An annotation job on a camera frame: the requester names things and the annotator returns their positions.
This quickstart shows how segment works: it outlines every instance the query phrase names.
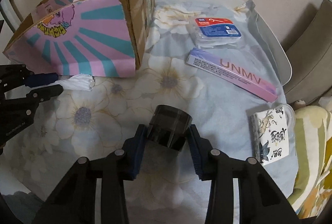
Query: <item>packaged item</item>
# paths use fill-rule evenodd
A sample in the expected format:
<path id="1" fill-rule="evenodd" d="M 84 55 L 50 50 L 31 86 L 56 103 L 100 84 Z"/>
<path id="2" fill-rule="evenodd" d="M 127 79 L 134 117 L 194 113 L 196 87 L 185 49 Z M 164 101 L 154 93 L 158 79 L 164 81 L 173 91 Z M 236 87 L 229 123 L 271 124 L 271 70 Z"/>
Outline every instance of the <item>packaged item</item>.
<path id="1" fill-rule="evenodd" d="M 36 74 L 131 77 L 153 10 L 154 0 L 43 0 L 3 53 Z"/>
<path id="2" fill-rule="evenodd" d="M 274 102 L 278 95 L 271 83 L 223 58 L 194 48 L 190 51 L 187 63 L 204 71 L 217 75 L 256 96 Z"/>
<path id="3" fill-rule="evenodd" d="M 234 44 L 241 38 L 238 28 L 227 18 L 191 18 L 189 32 L 198 48 L 214 48 Z"/>
<path id="4" fill-rule="evenodd" d="M 288 131 L 293 128 L 293 121 L 294 111 L 288 105 L 254 113 L 251 116 L 254 155 L 262 165 L 288 156 Z"/>

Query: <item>blue and red label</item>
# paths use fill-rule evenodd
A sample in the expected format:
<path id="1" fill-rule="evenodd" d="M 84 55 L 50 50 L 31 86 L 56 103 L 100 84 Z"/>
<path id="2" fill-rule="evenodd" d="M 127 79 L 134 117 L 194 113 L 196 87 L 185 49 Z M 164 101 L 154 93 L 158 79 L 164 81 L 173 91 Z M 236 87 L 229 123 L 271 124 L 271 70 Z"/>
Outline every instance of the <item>blue and red label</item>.
<path id="1" fill-rule="evenodd" d="M 229 19 L 200 17 L 195 21 L 206 37 L 241 37 L 240 31 Z"/>

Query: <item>cardboard box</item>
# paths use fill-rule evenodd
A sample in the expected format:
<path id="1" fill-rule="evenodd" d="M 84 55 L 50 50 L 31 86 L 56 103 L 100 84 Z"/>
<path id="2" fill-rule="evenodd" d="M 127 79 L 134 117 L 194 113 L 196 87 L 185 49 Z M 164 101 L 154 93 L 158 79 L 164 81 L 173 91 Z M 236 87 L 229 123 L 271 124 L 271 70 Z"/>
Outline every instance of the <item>cardboard box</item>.
<path id="1" fill-rule="evenodd" d="M 35 73 L 133 76 L 153 11 L 154 0 L 43 0 L 3 53 Z"/>

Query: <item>bed sheet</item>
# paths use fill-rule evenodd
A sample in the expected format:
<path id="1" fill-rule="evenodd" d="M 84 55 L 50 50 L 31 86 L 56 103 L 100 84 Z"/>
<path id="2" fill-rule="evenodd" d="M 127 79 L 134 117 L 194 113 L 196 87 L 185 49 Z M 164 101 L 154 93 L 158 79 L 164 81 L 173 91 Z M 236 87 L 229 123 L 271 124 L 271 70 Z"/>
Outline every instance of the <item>bed sheet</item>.
<path id="1" fill-rule="evenodd" d="M 159 104 L 189 113 L 201 136 L 230 157 L 245 160 L 253 156 L 249 116 L 286 99 L 271 62 L 251 34 L 250 29 L 257 26 L 250 13 L 245 7 L 228 10 L 202 2 L 159 2 L 136 76 L 95 77 L 91 92 L 66 90 L 41 104 L 34 125 L 8 142 L 0 163 L 45 200 L 78 157 L 92 160 L 121 148 L 134 136 L 138 124 L 148 125 Z M 273 104 L 185 63 L 194 48 L 187 19 L 203 14 L 235 23 L 244 47 L 209 51 L 274 84 L 278 99 Z M 18 89 L 13 97 L 24 91 Z M 289 156 L 265 167 L 285 196 L 292 193 L 298 171 L 294 143 L 290 132 Z M 234 191 L 238 222 L 237 187 Z M 195 175 L 187 144 L 177 152 L 148 142 L 140 173 L 134 182 L 125 182 L 125 192 L 131 223 L 198 224 L 206 216 L 210 182 L 201 182 Z M 97 192 L 97 215 L 99 203 Z"/>

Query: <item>plush toy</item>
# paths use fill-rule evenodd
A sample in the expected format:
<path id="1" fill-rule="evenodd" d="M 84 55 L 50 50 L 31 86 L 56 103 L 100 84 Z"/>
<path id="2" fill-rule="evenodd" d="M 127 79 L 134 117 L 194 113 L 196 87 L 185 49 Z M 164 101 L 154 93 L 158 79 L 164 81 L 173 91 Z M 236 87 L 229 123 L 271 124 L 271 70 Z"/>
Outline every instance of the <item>plush toy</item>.
<path id="1" fill-rule="evenodd" d="M 293 107 L 293 109 L 294 109 L 294 111 L 295 111 L 295 110 L 297 110 L 297 109 L 300 109 L 300 108 L 306 107 L 306 103 L 305 103 L 304 100 L 297 100 L 296 102 L 294 102 L 294 103 L 292 104 L 292 107 Z"/>

